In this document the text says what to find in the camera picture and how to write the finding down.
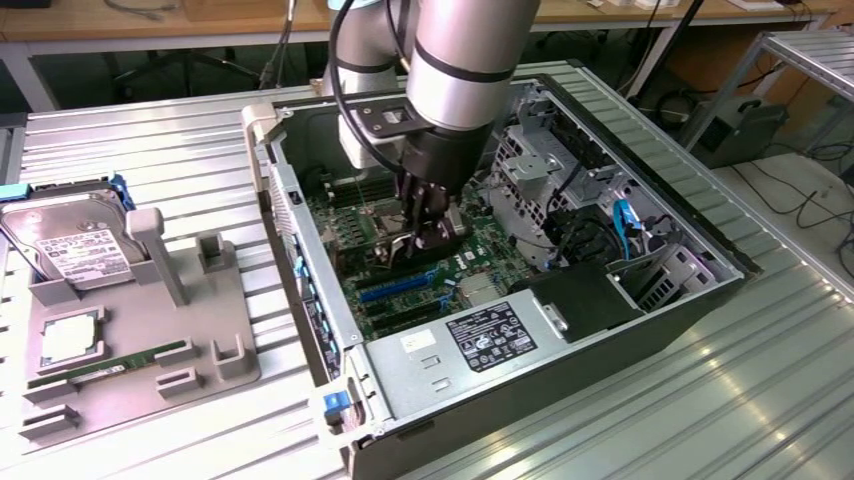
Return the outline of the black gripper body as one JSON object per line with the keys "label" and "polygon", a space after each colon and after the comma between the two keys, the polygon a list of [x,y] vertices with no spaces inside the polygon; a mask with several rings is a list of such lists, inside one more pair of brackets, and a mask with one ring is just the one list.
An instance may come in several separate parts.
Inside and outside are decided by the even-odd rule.
{"label": "black gripper body", "polygon": [[466,131],[433,127],[406,134],[402,183],[441,187],[457,195],[473,177],[492,137],[494,124]]}

